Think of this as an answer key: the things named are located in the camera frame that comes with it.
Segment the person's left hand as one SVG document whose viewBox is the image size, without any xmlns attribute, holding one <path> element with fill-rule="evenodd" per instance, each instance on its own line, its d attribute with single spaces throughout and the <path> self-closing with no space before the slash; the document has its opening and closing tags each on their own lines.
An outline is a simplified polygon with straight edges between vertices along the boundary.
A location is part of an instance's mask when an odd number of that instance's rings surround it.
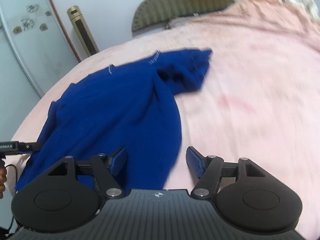
<svg viewBox="0 0 320 240">
<path fill-rule="evenodd" d="M 4 167 L 0 168 L 0 199 L 3 198 L 3 193 L 5 191 L 5 182 L 7 181 L 7 169 Z"/>
</svg>

